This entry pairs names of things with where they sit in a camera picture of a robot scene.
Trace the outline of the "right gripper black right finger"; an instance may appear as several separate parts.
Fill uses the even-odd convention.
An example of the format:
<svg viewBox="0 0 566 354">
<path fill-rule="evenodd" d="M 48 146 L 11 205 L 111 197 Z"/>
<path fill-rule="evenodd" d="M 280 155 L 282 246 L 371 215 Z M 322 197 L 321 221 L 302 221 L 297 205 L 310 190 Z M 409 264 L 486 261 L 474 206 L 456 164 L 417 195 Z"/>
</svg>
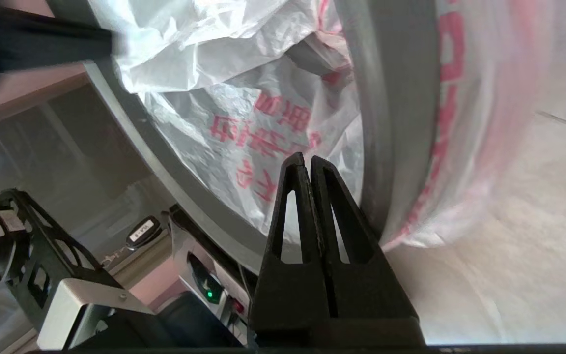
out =
<svg viewBox="0 0 566 354">
<path fill-rule="evenodd" d="M 311 160 L 329 318 L 325 334 L 342 345 L 423 345 L 418 314 L 368 221 L 329 161 Z"/>
</svg>

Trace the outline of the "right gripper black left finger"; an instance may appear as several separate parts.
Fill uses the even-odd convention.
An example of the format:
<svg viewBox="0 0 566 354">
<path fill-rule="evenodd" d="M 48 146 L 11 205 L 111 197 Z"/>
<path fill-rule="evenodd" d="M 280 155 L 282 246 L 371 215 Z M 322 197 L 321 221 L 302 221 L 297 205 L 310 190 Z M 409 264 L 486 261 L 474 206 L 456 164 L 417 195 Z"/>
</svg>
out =
<svg viewBox="0 0 566 354">
<path fill-rule="evenodd" d="M 290 193 L 296 196 L 300 264 L 282 260 Z M 281 167 L 272 224 L 250 305 L 249 327 L 259 345 L 312 345 L 317 328 L 330 316 L 314 209 L 305 159 L 297 152 Z"/>
</svg>

